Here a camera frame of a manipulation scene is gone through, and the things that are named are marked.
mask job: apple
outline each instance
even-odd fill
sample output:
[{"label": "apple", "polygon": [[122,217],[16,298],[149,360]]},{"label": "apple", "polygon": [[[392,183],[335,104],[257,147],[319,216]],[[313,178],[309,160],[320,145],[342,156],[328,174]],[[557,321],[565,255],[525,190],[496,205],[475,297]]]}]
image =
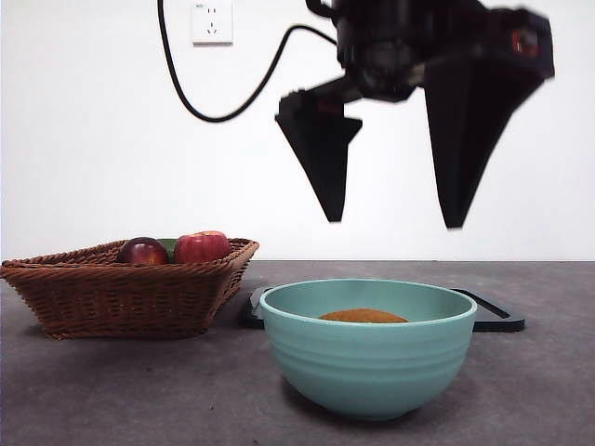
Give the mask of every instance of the apple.
[{"label": "apple", "polygon": [[174,262],[202,263],[222,258],[231,252],[226,235],[218,230],[204,230],[182,235],[174,246]]},{"label": "apple", "polygon": [[115,258],[120,263],[164,265],[167,263],[167,249],[151,237],[137,237],[125,242]]}]

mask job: black cable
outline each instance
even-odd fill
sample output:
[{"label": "black cable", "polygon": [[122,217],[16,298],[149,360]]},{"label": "black cable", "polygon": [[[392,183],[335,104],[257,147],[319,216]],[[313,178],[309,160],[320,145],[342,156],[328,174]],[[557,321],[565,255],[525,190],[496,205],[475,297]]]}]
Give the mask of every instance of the black cable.
[{"label": "black cable", "polygon": [[167,29],[165,28],[164,0],[157,0],[157,13],[159,15],[159,28],[161,29],[161,39],[164,43],[164,51],[165,51],[165,58],[167,60],[167,67],[169,68],[169,74],[171,75],[171,80],[174,83],[176,92],[178,93],[179,100],[182,101],[182,103],[188,109],[188,111],[190,113],[192,113],[197,118],[202,119],[203,121],[207,121],[209,123],[222,123],[223,121],[229,121],[230,119],[236,117],[238,114],[240,114],[245,109],[247,109],[250,106],[250,104],[252,102],[254,102],[254,99],[256,99],[257,96],[260,94],[260,92],[264,88],[264,85],[267,84],[267,82],[269,82],[272,72],[274,71],[275,67],[277,66],[279,59],[281,58],[281,53],[283,53],[285,44],[287,43],[287,39],[289,39],[289,35],[294,30],[310,31],[312,33],[319,35],[324,40],[330,42],[333,45],[337,44],[337,42],[333,38],[329,37],[328,35],[320,32],[308,25],[293,25],[293,26],[291,26],[285,32],[283,39],[281,39],[281,43],[279,44],[279,48],[277,49],[277,52],[275,53],[275,57],[272,59],[271,66],[269,67],[269,70],[264,75],[264,77],[262,78],[262,81],[260,81],[260,84],[257,86],[257,89],[254,90],[254,93],[252,93],[250,98],[248,98],[246,100],[246,102],[240,106],[239,109],[231,112],[230,114],[226,114],[225,116],[219,116],[219,117],[206,116],[205,114],[202,114],[199,111],[197,111],[191,105],[191,103],[186,99],[186,96],[184,95],[184,92],[182,91],[182,88],[179,85],[178,76],[176,75],[176,68],[174,67],[174,61],[172,60],[172,57],[171,57],[171,49],[169,48],[169,41],[167,39]]}]

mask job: table surface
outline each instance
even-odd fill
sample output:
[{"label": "table surface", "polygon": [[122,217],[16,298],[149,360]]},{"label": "table surface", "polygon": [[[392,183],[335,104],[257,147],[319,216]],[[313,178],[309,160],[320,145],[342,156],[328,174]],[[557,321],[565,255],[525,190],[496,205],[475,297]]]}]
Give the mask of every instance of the table surface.
[{"label": "table surface", "polygon": [[[526,328],[473,334],[455,381],[421,409],[353,422],[291,388],[240,318],[260,286],[335,277],[464,288]],[[595,263],[253,261],[209,330],[174,341],[56,341],[1,291],[5,446],[595,444]]]}]

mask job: black plate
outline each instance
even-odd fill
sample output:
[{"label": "black plate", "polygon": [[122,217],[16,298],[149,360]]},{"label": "black plate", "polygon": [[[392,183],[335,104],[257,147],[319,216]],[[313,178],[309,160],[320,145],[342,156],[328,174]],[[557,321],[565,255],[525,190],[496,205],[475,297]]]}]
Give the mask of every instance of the black plate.
[{"label": "black plate", "polygon": [[[262,310],[258,301],[260,296],[273,286],[263,286],[257,288],[246,300],[244,306],[244,322],[247,326],[252,328],[264,328],[262,320]],[[519,332],[524,329],[524,317],[519,316],[508,309],[504,309],[494,302],[479,297],[474,293],[453,288],[453,291],[469,296],[477,302],[477,317],[475,325],[473,325],[474,332]]]}]

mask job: bowl rim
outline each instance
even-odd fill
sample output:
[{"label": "bowl rim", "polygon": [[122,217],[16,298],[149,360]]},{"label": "bowl rim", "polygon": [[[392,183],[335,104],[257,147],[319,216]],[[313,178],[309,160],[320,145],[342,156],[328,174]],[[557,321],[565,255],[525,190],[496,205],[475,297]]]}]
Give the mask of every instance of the bowl rim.
[{"label": "bowl rim", "polygon": [[[296,286],[296,285],[301,285],[301,284],[305,284],[305,283],[317,283],[317,282],[347,282],[347,281],[356,281],[356,282],[393,282],[393,283],[402,283],[402,284],[408,284],[408,285],[416,285],[416,286],[422,286],[424,288],[432,288],[435,290],[440,290],[440,291],[445,291],[447,293],[450,294],[454,294],[454,295],[458,295],[460,297],[462,297],[464,300],[467,300],[471,306],[468,310],[456,314],[454,316],[449,316],[447,318],[440,318],[440,319],[430,319],[427,321],[408,321],[408,322],[348,322],[348,321],[328,321],[325,319],[319,319],[319,318],[311,318],[309,316],[302,316],[299,314],[295,314],[295,313],[290,313],[287,311],[282,311],[278,308],[273,307],[272,305],[270,305],[267,302],[267,297],[272,294],[275,291],[284,289],[284,288],[289,288],[292,286]],[[311,322],[311,323],[318,323],[321,325],[346,325],[346,326],[355,326],[355,327],[370,327],[370,326],[374,326],[374,327],[414,327],[414,326],[423,326],[423,325],[435,325],[437,323],[448,323],[450,321],[457,321],[460,319],[465,319],[475,313],[477,313],[477,302],[475,302],[475,300],[473,300],[472,298],[470,298],[467,295],[464,295],[462,293],[459,293],[458,291],[454,291],[454,290],[450,290],[448,288],[444,288],[442,286],[438,286],[438,285],[431,285],[429,283],[422,283],[422,282],[409,282],[409,281],[399,281],[399,280],[393,280],[393,279],[373,279],[373,278],[350,278],[350,277],[346,277],[346,278],[335,278],[335,279],[314,279],[314,280],[307,280],[307,281],[299,281],[299,282],[291,282],[291,283],[285,283],[283,285],[278,285],[278,286],[274,286],[272,287],[270,290],[265,291],[261,296],[260,299],[258,300],[258,304],[266,311],[269,311],[273,314],[277,314],[279,316],[283,316],[289,319],[293,319],[296,321],[306,321],[306,322]]]}]

